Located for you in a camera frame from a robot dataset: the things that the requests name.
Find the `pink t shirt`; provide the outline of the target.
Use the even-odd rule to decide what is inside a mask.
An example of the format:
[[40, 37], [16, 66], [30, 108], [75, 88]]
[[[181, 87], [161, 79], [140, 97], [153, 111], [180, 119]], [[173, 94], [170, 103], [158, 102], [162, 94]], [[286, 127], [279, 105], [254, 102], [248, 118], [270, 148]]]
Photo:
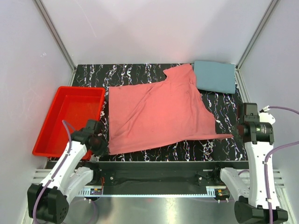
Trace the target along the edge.
[[190, 64], [164, 70], [166, 79], [151, 84], [110, 87], [109, 153], [138, 152], [184, 140], [231, 138], [218, 134], [215, 117], [196, 87]]

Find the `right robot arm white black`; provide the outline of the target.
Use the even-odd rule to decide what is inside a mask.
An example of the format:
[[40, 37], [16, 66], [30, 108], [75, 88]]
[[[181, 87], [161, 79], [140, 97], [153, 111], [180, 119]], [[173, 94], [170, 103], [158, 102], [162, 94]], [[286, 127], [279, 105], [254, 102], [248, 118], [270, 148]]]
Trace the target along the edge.
[[212, 173], [213, 182], [225, 184], [233, 197], [235, 218], [240, 224], [282, 224], [289, 218], [280, 207], [276, 194], [272, 151], [275, 118], [258, 112], [256, 103], [238, 105], [237, 136], [244, 144], [249, 162], [247, 186], [234, 168], [222, 168]]

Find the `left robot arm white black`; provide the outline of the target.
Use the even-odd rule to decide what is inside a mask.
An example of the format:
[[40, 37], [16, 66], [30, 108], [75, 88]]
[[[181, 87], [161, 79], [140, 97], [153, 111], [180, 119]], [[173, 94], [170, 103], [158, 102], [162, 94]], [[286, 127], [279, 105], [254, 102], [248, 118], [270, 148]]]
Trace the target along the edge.
[[62, 123], [68, 136], [62, 156], [47, 176], [39, 184], [31, 184], [27, 191], [28, 215], [35, 224], [61, 224], [72, 200], [85, 185], [105, 182], [99, 165], [89, 161], [79, 164], [87, 151], [96, 156], [108, 154], [107, 142], [100, 136], [100, 122], [90, 119], [85, 127], [72, 132], [67, 121]]

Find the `red plastic bin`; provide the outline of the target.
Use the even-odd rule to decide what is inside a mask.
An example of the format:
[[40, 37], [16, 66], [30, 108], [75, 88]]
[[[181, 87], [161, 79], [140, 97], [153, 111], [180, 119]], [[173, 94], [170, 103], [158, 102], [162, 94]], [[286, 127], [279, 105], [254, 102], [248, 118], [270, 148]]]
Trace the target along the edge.
[[59, 87], [32, 154], [48, 158], [59, 158], [68, 142], [67, 132], [62, 121], [65, 120], [75, 130], [79, 130], [85, 127], [89, 119], [100, 120], [104, 99], [104, 88]]

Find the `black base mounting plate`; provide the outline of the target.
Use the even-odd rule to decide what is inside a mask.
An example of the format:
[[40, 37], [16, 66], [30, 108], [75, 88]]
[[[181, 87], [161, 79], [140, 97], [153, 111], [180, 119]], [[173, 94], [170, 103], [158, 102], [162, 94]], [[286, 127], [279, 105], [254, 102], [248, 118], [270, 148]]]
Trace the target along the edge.
[[[50, 161], [53, 169], [57, 161]], [[248, 169], [247, 161], [196, 161], [196, 162], [117, 162], [100, 161], [104, 184], [87, 184], [85, 187], [116, 189], [182, 189], [200, 187], [225, 188], [220, 179], [222, 168]]]

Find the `folded blue t shirt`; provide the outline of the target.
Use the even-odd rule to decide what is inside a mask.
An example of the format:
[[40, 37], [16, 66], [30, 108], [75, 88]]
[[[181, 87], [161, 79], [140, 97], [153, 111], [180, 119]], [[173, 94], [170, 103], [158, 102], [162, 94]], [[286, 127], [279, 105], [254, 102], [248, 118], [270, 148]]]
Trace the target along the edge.
[[193, 71], [199, 90], [235, 94], [234, 64], [195, 61]]

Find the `right aluminium frame post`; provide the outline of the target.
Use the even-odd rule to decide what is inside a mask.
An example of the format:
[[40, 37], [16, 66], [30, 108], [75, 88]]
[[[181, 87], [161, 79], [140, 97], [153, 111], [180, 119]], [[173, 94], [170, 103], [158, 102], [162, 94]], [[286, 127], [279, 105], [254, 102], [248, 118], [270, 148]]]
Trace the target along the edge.
[[279, 5], [280, 0], [271, 0], [268, 7], [266, 8], [257, 28], [255, 29], [249, 43], [247, 44], [242, 56], [240, 57], [238, 63], [236, 64], [236, 69], [239, 70], [242, 65], [244, 64], [245, 60], [249, 56], [251, 50], [253, 49], [255, 43], [257, 42], [258, 38], [260, 37], [261, 33], [263, 32], [264, 28], [266, 27], [268, 21], [270, 20], [272, 14], [274, 13], [275, 9]]

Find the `aluminium frame post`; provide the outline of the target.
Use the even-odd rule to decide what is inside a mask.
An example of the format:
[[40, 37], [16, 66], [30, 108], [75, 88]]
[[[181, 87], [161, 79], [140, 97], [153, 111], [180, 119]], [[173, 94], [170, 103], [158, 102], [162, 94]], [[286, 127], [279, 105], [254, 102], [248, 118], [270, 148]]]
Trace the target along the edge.
[[59, 50], [61, 51], [65, 61], [67, 62], [68, 66], [70, 67], [71, 71], [74, 72], [77, 66], [73, 62], [70, 54], [68, 53], [43, 1], [42, 0], [33, 0], [33, 2], [35, 4], [38, 12], [40, 13], [43, 21], [45, 22], [48, 30], [50, 31], [54, 41], [56, 42]]
[[280, 0], [271, 0], [268, 7], [266, 8], [257, 28], [255, 29], [249, 43], [247, 44], [242, 56], [240, 57], [238, 63], [236, 64], [236, 69], [239, 70], [242, 65], [244, 64], [245, 60], [249, 56], [251, 50], [253, 49], [255, 43], [257, 42], [258, 38], [260, 37], [261, 33], [263, 32], [264, 28], [266, 27], [268, 21], [270, 20], [272, 14], [274, 13], [275, 9], [279, 5]]

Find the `left aluminium frame post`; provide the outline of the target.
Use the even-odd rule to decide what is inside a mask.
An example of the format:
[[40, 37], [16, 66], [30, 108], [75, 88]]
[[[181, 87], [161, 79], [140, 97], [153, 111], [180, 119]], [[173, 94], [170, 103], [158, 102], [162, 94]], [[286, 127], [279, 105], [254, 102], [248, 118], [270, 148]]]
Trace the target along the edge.
[[38, 12], [40, 13], [43, 21], [45, 22], [48, 30], [50, 31], [54, 41], [56, 42], [59, 50], [61, 51], [65, 61], [67, 62], [68, 66], [70, 67], [71, 71], [74, 72], [77, 66], [73, 62], [70, 54], [68, 53], [43, 1], [42, 0], [33, 0], [33, 2], [35, 4]]

